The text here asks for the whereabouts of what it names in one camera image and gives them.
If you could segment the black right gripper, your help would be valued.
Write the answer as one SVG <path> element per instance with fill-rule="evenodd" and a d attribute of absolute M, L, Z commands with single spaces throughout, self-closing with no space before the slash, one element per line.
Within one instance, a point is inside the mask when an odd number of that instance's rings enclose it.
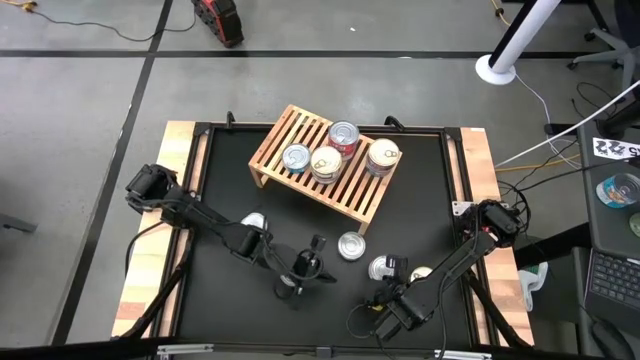
<path fill-rule="evenodd" d="M 392 276 L 385 276 L 383 285 L 374 291 L 371 299 L 366 301 L 366 307 L 378 312 L 379 316 L 374 322 L 374 335 L 381 341 L 393 338 L 402 328 L 411 331 L 422 325 L 432 317 L 433 307 L 424 310 L 424 300 L 417 297 L 414 283 L 419 283 L 426 278 L 409 281 L 406 274 L 408 259 L 397 255 L 386 255 L 387 266 L 394 269 Z"/>

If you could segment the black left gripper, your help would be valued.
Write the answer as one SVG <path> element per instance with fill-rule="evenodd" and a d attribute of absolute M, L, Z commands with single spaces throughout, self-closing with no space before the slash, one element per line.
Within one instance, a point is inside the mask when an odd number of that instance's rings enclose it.
<path fill-rule="evenodd" d="M 292 296 L 300 296 L 305 287 L 337 282 L 337 279 L 325 270 L 321 254 L 325 245 L 324 237 L 314 235 L 310 245 L 300 251 L 285 244 L 269 246 L 269 266 L 279 275 L 273 287 L 278 299 L 288 300 Z M 281 275 L 288 276 L 296 286 L 283 283 L 280 280 Z"/>

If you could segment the wooden slatted shelf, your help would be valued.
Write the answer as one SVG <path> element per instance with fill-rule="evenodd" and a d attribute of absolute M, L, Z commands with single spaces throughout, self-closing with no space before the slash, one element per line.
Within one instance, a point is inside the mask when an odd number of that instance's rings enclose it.
<path fill-rule="evenodd" d="M 380 174 L 370 166 L 370 147 L 376 141 L 363 134 L 354 155 L 344 160 L 329 148 L 333 124 L 295 105 L 285 108 L 248 163 L 258 187 L 274 180 L 360 223 L 358 233 L 368 230 L 402 158 L 393 150 L 391 168 Z M 312 160 L 302 173 L 285 166 L 285 149 L 292 144 L 306 146 Z"/>

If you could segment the silver-lidded can with pink side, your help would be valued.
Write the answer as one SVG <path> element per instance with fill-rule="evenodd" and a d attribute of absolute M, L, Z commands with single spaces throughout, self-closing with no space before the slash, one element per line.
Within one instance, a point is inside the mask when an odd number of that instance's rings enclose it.
<path fill-rule="evenodd" d="M 366 251 L 366 242 L 357 232 L 346 232 L 338 239 L 338 253 L 347 261 L 356 261 L 363 256 Z"/>

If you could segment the black table mat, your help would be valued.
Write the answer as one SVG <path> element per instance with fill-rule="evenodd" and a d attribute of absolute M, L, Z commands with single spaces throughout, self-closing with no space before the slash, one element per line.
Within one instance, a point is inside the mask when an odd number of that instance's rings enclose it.
<path fill-rule="evenodd" d="M 402 158 L 365 233 L 366 250 L 354 261 L 338 253 L 341 235 L 358 223 L 278 182 L 258 187 L 249 160 L 265 139 L 256 130 L 216 130 L 202 199 L 232 221 L 264 214 L 278 244 L 307 247 L 314 235 L 326 239 L 322 256 L 334 277 L 307 289 L 297 308 L 273 291 L 273 272 L 252 266 L 225 249 L 210 231 L 196 235 L 186 279 L 180 324 L 183 338 L 215 344 L 372 348 L 358 312 L 378 287 L 368 275 L 376 257 L 404 256 L 410 267 L 432 267 L 456 246 L 443 146 L 436 136 L 399 136 Z"/>

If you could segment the white and green cloth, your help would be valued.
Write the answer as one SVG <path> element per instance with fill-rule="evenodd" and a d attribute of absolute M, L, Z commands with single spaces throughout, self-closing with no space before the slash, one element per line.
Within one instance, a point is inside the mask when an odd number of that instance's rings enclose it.
<path fill-rule="evenodd" d="M 525 267 L 518 271 L 519 281 L 524 296 L 524 304 L 528 312 L 533 310 L 532 294 L 543 287 L 548 269 L 548 263 L 543 262 L 538 265 Z"/>

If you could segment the black keyboard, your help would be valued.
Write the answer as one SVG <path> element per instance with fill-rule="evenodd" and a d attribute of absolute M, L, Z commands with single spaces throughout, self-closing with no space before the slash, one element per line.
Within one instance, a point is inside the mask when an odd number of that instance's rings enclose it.
<path fill-rule="evenodd" d="M 640 265 L 592 250 L 585 307 L 611 322 L 640 320 Z"/>

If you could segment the dark side table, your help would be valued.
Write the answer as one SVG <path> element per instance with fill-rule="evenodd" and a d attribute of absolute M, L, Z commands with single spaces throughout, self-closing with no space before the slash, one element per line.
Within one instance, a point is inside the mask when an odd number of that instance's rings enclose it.
<path fill-rule="evenodd" d="M 591 251 L 628 259 L 640 265 L 640 238 L 629 228 L 629 218 L 640 212 L 640 201 L 624 208 L 610 208 L 596 196 L 596 186 L 606 178 L 619 173 L 630 173 L 640 178 L 640 157 L 611 160 L 593 154 L 592 139 L 606 138 L 594 123 L 587 123 L 578 130 L 578 137 L 584 167 L 583 179 L 591 237 Z M 619 141 L 640 144 L 640 130 L 630 129 Z M 640 320 L 611 322 L 616 327 L 640 337 Z"/>

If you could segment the blue-labelled can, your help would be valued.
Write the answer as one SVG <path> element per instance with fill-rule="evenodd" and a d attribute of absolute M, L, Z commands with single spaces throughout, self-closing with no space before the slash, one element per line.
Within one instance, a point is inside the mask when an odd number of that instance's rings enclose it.
<path fill-rule="evenodd" d="M 595 189 L 597 198 L 610 208 L 624 208 L 640 201 L 640 178 L 619 173 L 600 182 Z"/>

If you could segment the red and black machine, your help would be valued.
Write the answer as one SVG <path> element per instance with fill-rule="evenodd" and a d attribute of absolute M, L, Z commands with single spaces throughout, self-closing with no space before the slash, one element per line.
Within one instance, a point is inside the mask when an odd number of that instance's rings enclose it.
<path fill-rule="evenodd" d="M 191 0 L 194 13 L 211 30 L 225 48 L 244 40 L 241 19 L 234 0 Z"/>

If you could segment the white paper marker tag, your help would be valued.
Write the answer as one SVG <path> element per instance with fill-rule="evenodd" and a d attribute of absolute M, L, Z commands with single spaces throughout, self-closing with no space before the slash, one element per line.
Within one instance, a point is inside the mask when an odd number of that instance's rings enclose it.
<path fill-rule="evenodd" d="M 597 157 L 620 160 L 640 157 L 640 144 L 594 137 L 593 154 Z"/>

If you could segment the grey furniture foot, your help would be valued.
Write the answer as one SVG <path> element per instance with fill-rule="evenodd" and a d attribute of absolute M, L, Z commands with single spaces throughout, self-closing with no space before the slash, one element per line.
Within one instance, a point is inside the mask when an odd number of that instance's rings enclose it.
<path fill-rule="evenodd" d="M 37 229 L 36 224 L 29 223 L 22 219 L 0 213 L 0 227 L 13 229 L 24 233 L 33 233 Z"/>

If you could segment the white pole with round base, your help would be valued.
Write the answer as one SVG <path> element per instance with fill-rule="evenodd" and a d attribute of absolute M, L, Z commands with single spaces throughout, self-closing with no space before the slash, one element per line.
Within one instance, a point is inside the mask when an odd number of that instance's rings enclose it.
<path fill-rule="evenodd" d="M 507 85 L 516 78 L 515 62 L 561 0 L 526 0 L 491 54 L 475 64 L 476 74 L 492 85 Z"/>

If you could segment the grey office chair base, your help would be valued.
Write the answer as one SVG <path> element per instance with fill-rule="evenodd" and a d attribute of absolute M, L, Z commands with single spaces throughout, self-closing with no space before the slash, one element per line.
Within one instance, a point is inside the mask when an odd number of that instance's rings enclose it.
<path fill-rule="evenodd" d="M 602 40 L 610 50 L 578 56 L 567 68 L 574 70 L 578 64 L 587 62 L 611 62 L 622 68 L 621 88 L 625 90 L 632 84 L 636 65 L 640 63 L 640 0 L 614 0 L 614 12 L 618 36 L 597 28 L 584 35 L 587 42 Z"/>

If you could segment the silver frame bracket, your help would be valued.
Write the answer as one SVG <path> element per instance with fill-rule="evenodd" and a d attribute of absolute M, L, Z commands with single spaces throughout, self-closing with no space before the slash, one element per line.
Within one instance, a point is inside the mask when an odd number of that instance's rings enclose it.
<path fill-rule="evenodd" d="M 435 350 L 436 360 L 493 360 L 490 353 L 455 351 L 455 350 Z"/>
<path fill-rule="evenodd" d="M 160 360 L 171 360 L 174 355 L 199 354 L 213 352 L 214 344 L 170 344 L 157 347 L 156 355 Z"/>

